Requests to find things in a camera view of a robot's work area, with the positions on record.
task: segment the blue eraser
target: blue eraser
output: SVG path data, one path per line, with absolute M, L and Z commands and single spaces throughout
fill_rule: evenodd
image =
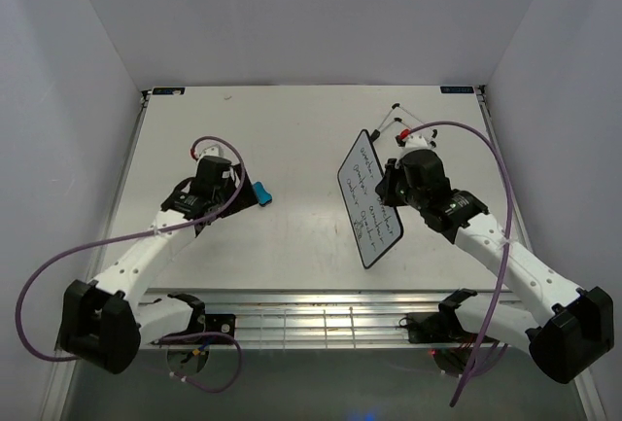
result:
M 257 181 L 253 184 L 253 189 L 255 190 L 255 195 L 257 196 L 257 201 L 259 205 L 263 207 L 264 205 L 268 205 L 272 202 L 272 195 L 265 190 L 261 181 Z

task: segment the white backdrop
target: white backdrop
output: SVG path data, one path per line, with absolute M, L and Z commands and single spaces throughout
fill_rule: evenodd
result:
M 138 88 L 485 84 L 532 0 L 90 0 Z
M 17 340 L 17 293 L 43 261 L 101 233 L 140 94 L 88 0 L 0 0 L 0 63 L 0 406 L 33 420 L 52 365 Z M 45 353 L 88 259 L 57 264 L 27 299 L 26 332 Z
M 592 369 L 622 419 L 622 0 L 534 0 L 489 85 L 503 155 L 536 252 L 611 294 L 618 346 Z

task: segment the wall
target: wall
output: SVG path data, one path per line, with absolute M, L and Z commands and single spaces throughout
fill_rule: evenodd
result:
M 532 0 L 91 0 L 139 88 L 486 83 Z
M 489 85 L 503 154 L 536 252 L 616 303 L 622 329 L 622 0 L 534 0 Z M 618 344 L 593 366 L 622 418 Z
M 101 232 L 139 94 L 88 0 L 0 0 L 0 63 L 0 406 L 30 420 L 52 366 L 17 340 L 17 293 L 44 260 Z M 87 263 L 60 263 L 33 288 L 24 319 L 41 350 Z

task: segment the gray floor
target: gray floor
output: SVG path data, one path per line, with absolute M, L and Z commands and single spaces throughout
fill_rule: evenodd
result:
M 471 382 L 453 409 L 456 379 L 440 376 L 424 350 L 249 352 L 238 382 L 220 395 L 146 369 L 166 369 L 164 358 L 160 351 L 143 353 L 120 375 L 80 363 L 63 418 L 585 419 L 574 385 L 556 384 L 517 351 Z M 212 352 L 198 378 L 217 385 L 234 364 L 233 352 Z

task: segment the metal frame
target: metal frame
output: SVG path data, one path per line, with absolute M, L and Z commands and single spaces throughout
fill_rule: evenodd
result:
M 482 88 L 475 88 L 487 132 L 495 147 L 499 147 L 492 119 L 486 105 Z M 105 232 L 110 231 L 112 220 L 119 208 L 121 193 L 131 165 L 134 148 L 149 103 L 149 95 L 141 102 L 141 113 L 127 153 L 119 186 L 114 197 Z M 521 213 L 516 205 L 515 224 L 521 242 L 531 251 L 532 245 Z M 101 266 L 103 253 L 94 255 L 89 276 Z M 453 292 L 412 293 L 365 292 L 323 293 L 317 292 L 206 292 L 186 290 L 206 303 L 209 313 L 233 313 L 237 316 L 236 338 L 245 349 L 294 350 L 294 349 L 369 349 L 369 348 L 416 348 L 430 345 L 408 343 L 406 330 L 398 327 L 398 321 L 407 312 L 432 312 L 446 296 Z M 166 290 L 151 289 L 145 301 L 160 298 Z M 486 297 L 491 290 L 479 290 Z M 511 292 L 501 293 L 501 302 L 520 306 Z M 41 419 L 60 419 L 71 384 L 74 364 L 55 365 Z M 575 379 L 575 385 L 587 419 L 605 419 L 601 401 L 596 392 L 589 370 Z

